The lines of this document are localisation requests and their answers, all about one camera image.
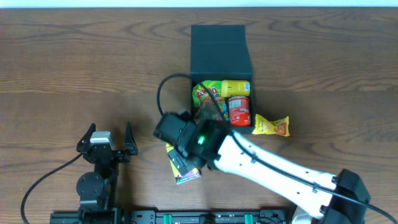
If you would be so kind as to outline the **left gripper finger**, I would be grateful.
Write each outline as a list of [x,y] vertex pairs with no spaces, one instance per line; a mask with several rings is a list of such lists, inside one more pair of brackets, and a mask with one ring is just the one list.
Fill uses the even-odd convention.
[[136,156],[138,154],[137,145],[133,138],[131,123],[129,121],[126,124],[124,146],[125,146],[126,150],[129,152],[130,156]]
[[88,152],[91,149],[91,136],[96,131],[95,123],[91,123],[87,132],[83,135],[83,137],[78,141],[76,146],[77,152]]

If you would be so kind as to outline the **yellow Pretz snack box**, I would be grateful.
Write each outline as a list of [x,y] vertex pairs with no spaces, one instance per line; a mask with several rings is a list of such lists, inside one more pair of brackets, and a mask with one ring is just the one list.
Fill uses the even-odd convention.
[[174,149],[173,145],[165,143],[165,147],[177,185],[201,177],[200,170],[188,164],[186,159]]

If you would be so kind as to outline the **Haribo gummy bag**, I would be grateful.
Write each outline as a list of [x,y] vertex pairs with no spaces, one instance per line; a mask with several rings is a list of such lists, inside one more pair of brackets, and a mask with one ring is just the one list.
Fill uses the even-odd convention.
[[229,120],[226,100],[221,96],[221,81],[205,80],[192,91],[194,121],[198,124],[206,119]]

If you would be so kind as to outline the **red tin can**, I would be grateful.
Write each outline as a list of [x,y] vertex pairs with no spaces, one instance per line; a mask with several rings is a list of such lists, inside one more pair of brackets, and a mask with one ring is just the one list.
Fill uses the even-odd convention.
[[251,114],[249,110],[249,98],[235,96],[228,100],[229,123],[232,126],[250,126]]

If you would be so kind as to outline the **yellow Mentos bottle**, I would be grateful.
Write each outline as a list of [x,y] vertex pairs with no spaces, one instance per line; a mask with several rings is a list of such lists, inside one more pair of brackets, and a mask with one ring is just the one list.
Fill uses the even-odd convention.
[[223,98],[233,96],[249,96],[251,85],[246,80],[223,80],[221,82],[221,96]]

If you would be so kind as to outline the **yellow orange candy packet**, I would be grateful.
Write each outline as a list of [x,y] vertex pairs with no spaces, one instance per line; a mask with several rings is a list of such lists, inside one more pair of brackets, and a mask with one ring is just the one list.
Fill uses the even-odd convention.
[[255,116],[255,128],[252,134],[276,134],[279,136],[290,136],[289,133],[289,117],[278,119],[277,121],[268,121],[261,115]]

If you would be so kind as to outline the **black gift box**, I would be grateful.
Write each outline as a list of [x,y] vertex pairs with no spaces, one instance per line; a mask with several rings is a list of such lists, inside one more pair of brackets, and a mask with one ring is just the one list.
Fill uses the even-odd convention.
[[255,128],[253,69],[244,25],[192,25],[190,88],[205,80],[244,80],[250,83],[250,126],[233,126],[241,134]]

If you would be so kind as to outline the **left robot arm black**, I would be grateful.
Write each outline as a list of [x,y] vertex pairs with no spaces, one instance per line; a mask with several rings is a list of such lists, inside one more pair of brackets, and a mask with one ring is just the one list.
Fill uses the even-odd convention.
[[114,150],[109,131],[97,131],[93,123],[77,144],[76,150],[90,164],[93,172],[83,174],[76,183],[80,196],[80,209],[88,212],[102,212],[110,209],[116,194],[120,163],[128,163],[137,155],[136,142],[130,122],[126,125],[122,150]]

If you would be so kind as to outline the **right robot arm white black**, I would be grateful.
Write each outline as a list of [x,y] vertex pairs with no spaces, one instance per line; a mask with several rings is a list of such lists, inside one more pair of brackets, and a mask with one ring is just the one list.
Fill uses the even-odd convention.
[[223,121],[196,124],[188,114],[165,113],[154,136],[187,162],[249,179],[290,200],[319,223],[364,223],[370,195],[360,176],[311,170],[253,144]]

